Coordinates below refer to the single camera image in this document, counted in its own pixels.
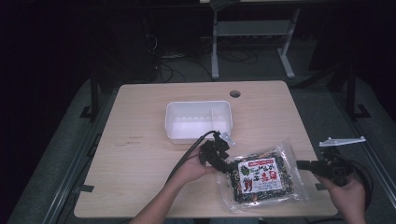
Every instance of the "cable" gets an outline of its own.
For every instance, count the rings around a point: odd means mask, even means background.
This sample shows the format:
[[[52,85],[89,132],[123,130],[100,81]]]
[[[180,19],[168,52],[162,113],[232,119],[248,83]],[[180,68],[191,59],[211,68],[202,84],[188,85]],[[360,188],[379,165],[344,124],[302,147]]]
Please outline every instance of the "cable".
[[[122,223],[130,222],[130,221],[131,221],[131,219],[130,219],[130,218],[128,218],[128,219],[126,219],[126,220],[123,220],[123,221],[121,221],[121,222],[119,222],[119,223],[117,223],[117,224],[122,224]]]
[[[154,35],[146,35],[146,37],[154,38],[154,40],[155,40],[154,47],[152,47],[152,49],[148,49],[148,52],[149,52],[149,53],[154,53],[155,49],[156,49],[157,46],[158,46],[158,39],[157,39],[157,37],[155,37]]]
[[[168,183],[168,181],[172,178],[172,176],[176,173],[176,171],[178,170],[178,168],[180,168],[181,165],[183,165],[183,163],[189,159],[191,159],[192,157],[189,158],[190,154],[195,150],[196,147],[198,147],[198,145],[204,141],[204,139],[212,134],[212,133],[217,133],[216,131],[210,131],[207,132],[206,134],[202,135],[200,138],[198,138],[198,140],[192,144],[192,146],[189,148],[189,150],[187,150],[186,153],[184,153],[184,155],[181,157],[181,159],[178,161],[178,163],[176,164],[176,166],[173,168],[171,174],[168,176],[168,179],[166,180],[165,184]]]
[[[161,64],[161,65],[167,67],[167,68],[169,69],[169,71],[171,71],[172,73],[178,73],[178,74],[180,74],[181,77],[183,78],[183,82],[186,82],[186,78],[184,77],[184,75],[183,75],[181,72],[179,72],[179,71],[173,69],[171,66],[169,66],[169,65],[167,65],[167,64],[164,64],[164,63],[163,63],[163,64]]]
[[[231,63],[255,64],[259,60],[259,56],[255,52],[251,52],[252,55],[249,55],[248,51],[245,51],[245,50],[239,50],[239,51],[244,53],[244,54],[246,54],[246,57],[245,58],[238,58],[238,57],[234,56],[232,53],[228,53],[228,52],[225,52],[225,51],[219,51],[218,55],[223,60],[231,62]],[[247,61],[250,60],[250,59],[254,59],[254,61],[252,63],[247,63]]]
[[[210,73],[210,72],[206,69],[206,67],[203,66],[201,63],[198,63],[198,62],[196,62],[196,61],[194,61],[194,60],[191,60],[191,59],[177,59],[177,60],[171,60],[169,63],[172,63],[172,62],[191,62],[191,63],[196,63],[196,64],[200,65],[201,67],[203,67],[203,68],[205,69],[205,71],[207,72],[207,74],[209,75],[210,79],[213,80],[213,79],[212,79],[211,73]]]
[[[168,56],[163,55],[161,58],[172,60],[172,59],[180,59],[180,58],[186,58],[186,57],[189,57],[189,55],[180,53],[180,54],[174,54],[174,55],[168,55]]]
[[[374,189],[374,180],[373,177],[370,175],[370,173],[368,172],[368,170],[361,165],[360,163],[356,162],[356,161],[351,161],[349,159],[347,159],[344,156],[341,155],[335,155],[336,157],[348,162],[353,169],[355,170],[356,174],[359,176],[360,180],[361,180],[361,184],[364,187],[364,192],[365,192],[365,210],[368,209],[368,207],[370,206],[371,200],[372,200],[372,195],[373,195],[373,189]],[[369,176],[370,178],[370,184],[369,184],[369,180],[367,179],[366,175],[364,175],[363,171],[361,169],[359,169],[356,165],[359,165],[359,167],[361,167],[366,174]]]
[[[169,68],[169,71],[171,72],[170,77],[169,77],[168,79],[166,79],[165,81],[163,81],[163,70],[161,69],[161,65],[163,65],[163,66],[165,66],[165,67],[168,67],[168,68]],[[174,74],[174,70],[173,70],[171,67],[169,67],[168,65],[166,65],[166,64],[161,64],[161,65],[160,65],[160,74],[161,74],[160,82],[161,82],[161,83],[167,83],[169,80],[172,79],[173,74]]]
[[[198,154],[196,154],[196,155],[193,155],[193,156],[190,156],[190,157],[188,157],[187,159],[186,159],[186,161],[189,161],[189,160],[191,160],[192,158],[195,158],[195,157],[197,157],[197,156],[199,156],[199,155],[201,155],[202,153],[200,152],[200,153],[198,153]]]
[[[316,221],[309,221],[308,218],[304,218],[306,224],[317,224],[317,223],[322,223],[322,222],[330,222],[330,221],[344,221],[342,218],[339,217],[329,217],[329,218],[323,218],[320,220],[316,220]]]

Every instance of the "white plastic container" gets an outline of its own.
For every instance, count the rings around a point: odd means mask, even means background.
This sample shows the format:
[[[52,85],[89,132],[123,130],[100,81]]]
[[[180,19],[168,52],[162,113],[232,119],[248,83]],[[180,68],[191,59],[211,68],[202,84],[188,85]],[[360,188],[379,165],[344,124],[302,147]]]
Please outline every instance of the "white plastic container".
[[[172,102],[166,107],[165,130],[174,144],[193,144],[210,131],[231,134],[232,127],[226,101]]]

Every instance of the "person's left hand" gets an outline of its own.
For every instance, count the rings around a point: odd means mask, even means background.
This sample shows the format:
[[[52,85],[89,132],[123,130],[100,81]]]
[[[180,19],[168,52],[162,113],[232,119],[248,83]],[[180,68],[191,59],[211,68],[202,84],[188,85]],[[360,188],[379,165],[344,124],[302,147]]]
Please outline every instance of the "person's left hand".
[[[204,166],[199,161],[200,148],[196,148],[187,159],[175,172],[175,175],[171,178],[172,181],[176,181],[180,186],[197,180],[204,175],[214,173],[217,170],[212,166]]]

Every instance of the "white plastic piece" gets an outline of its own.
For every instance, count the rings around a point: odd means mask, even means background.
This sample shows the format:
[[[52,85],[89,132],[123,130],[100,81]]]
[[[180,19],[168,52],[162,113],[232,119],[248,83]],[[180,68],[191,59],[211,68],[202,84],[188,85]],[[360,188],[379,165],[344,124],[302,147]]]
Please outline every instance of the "white plastic piece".
[[[344,138],[344,139],[331,139],[329,137],[328,140],[324,142],[319,142],[320,147],[336,147],[341,145],[365,142],[366,139],[362,136],[361,138]]]
[[[172,102],[166,107],[165,130],[174,144],[193,144],[210,131],[231,133],[232,127],[227,101]]]
[[[231,146],[235,146],[236,145],[235,141],[233,141],[233,139],[231,139],[230,135],[227,132],[221,133],[220,134],[220,138],[222,140],[226,141]]]

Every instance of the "hand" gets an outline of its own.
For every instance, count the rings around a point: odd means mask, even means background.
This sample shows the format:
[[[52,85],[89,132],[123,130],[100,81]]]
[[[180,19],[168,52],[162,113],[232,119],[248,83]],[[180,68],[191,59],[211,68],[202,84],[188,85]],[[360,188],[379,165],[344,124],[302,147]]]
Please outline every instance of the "hand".
[[[198,154],[200,148],[196,148],[187,159],[175,172],[175,175],[171,178],[171,181],[176,181],[179,185],[184,186],[185,184],[197,180],[204,175],[214,173],[217,170],[212,166],[204,166],[199,162]]]
[[[365,223],[365,191],[361,182],[354,175],[349,175],[346,178],[346,185],[343,187],[335,185],[328,178],[317,175],[316,178],[329,191],[334,206],[344,216],[347,223]]]

